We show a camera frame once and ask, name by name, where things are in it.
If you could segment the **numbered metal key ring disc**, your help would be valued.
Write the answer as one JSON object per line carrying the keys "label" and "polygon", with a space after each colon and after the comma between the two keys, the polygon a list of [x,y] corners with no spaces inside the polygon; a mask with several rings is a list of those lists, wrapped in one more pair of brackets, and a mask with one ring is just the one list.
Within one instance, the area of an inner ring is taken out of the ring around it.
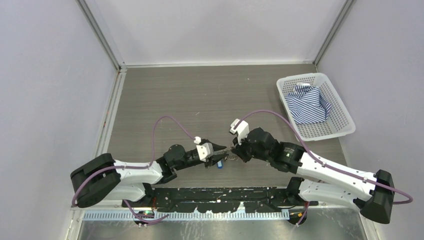
{"label": "numbered metal key ring disc", "polygon": [[240,157],[233,152],[233,147],[228,147],[226,149],[218,150],[214,152],[214,155],[221,161],[238,161]]}

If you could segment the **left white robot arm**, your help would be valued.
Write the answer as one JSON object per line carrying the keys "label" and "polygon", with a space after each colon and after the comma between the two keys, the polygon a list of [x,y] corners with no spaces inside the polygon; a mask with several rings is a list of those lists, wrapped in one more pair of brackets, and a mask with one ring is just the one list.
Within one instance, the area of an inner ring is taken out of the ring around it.
{"label": "left white robot arm", "polygon": [[103,200],[136,202],[148,207],[153,202],[152,185],[166,184],[177,178],[177,171],[204,165],[206,168],[225,160],[226,146],[197,138],[195,148],[185,150],[174,144],[152,162],[125,162],[103,153],[70,174],[74,190],[71,205],[92,207]]}

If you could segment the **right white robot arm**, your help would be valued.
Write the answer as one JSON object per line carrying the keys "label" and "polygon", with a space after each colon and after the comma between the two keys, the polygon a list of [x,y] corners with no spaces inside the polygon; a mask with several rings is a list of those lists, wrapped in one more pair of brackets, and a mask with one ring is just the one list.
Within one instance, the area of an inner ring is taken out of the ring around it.
{"label": "right white robot arm", "polygon": [[388,171],[372,173],[338,164],[295,143],[278,141],[260,127],[229,132],[235,136],[231,151],[243,162],[257,159],[295,175],[285,192],[291,205],[327,202],[351,208],[376,223],[390,223],[395,193],[386,188],[394,187]]}

